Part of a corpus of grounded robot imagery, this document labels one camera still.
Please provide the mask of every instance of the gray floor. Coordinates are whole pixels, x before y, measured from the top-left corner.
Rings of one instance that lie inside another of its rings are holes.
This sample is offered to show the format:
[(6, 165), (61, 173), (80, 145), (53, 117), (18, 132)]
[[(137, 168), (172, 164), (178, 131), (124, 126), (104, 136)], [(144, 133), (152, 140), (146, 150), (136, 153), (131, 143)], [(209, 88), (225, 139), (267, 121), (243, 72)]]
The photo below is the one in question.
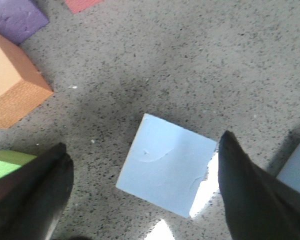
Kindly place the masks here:
[(219, 193), (185, 219), (115, 183), (144, 113), (216, 141), (233, 131), (276, 174), (300, 140), (300, 1), (104, 0), (74, 15), (36, 2), (50, 24), (21, 47), (55, 94), (0, 129), (0, 149), (67, 145), (75, 184), (54, 237), (144, 239), (164, 219), (176, 240), (231, 239)]

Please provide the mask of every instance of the red foam block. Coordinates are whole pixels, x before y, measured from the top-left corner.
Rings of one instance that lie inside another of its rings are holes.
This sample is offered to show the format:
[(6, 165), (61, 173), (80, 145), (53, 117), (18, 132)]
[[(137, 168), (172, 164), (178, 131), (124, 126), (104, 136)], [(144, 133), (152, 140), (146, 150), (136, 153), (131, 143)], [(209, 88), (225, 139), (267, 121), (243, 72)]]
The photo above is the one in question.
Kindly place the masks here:
[(80, 12), (93, 4), (101, 2), (102, 0), (64, 0), (74, 14)]

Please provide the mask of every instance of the green foam block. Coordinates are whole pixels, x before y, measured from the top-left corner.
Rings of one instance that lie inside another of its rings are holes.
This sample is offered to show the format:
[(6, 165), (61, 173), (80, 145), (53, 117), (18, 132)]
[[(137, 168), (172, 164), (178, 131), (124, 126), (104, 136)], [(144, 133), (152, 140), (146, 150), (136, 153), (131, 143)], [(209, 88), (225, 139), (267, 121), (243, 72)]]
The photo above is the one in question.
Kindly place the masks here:
[(18, 151), (0, 150), (0, 178), (17, 170), (36, 156)]

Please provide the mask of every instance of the speckled floor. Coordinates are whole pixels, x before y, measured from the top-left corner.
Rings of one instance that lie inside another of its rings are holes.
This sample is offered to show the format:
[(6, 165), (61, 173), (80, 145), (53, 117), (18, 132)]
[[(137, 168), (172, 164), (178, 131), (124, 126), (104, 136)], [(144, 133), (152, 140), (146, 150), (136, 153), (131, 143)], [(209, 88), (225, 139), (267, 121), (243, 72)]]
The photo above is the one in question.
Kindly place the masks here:
[(75, 183), (54, 238), (143, 240), (164, 219), (176, 240), (230, 240), (218, 192), (185, 219), (115, 183), (144, 113), (216, 141), (233, 131), (276, 174), (300, 140), (300, 1), (104, 0), (75, 15), (36, 2), (50, 24), (21, 47), (55, 94), (0, 129), (0, 149), (67, 145)]

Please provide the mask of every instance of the light blue foam block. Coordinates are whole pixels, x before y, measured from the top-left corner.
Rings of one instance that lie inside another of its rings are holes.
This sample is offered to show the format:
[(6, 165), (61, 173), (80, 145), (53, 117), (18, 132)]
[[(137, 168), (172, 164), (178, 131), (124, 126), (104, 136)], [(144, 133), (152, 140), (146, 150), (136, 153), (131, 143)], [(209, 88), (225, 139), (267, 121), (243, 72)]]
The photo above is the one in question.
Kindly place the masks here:
[(216, 145), (145, 114), (116, 187), (187, 218)]
[(277, 178), (300, 193), (300, 144), (291, 154)]

